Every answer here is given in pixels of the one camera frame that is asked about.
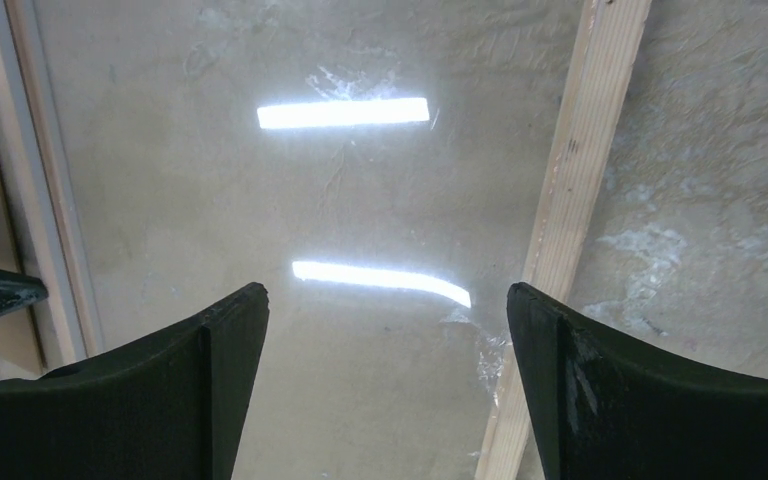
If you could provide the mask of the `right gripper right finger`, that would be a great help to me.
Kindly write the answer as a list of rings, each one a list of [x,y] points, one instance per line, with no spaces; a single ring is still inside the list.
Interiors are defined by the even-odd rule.
[[[588,318],[527,283],[507,318],[549,479],[768,479],[768,379]]]

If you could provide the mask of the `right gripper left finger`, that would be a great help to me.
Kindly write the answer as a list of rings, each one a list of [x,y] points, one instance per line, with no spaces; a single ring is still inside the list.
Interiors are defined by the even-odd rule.
[[[0,381],[0,479],[228,479],[269,319],[248,284],[36,379]]]

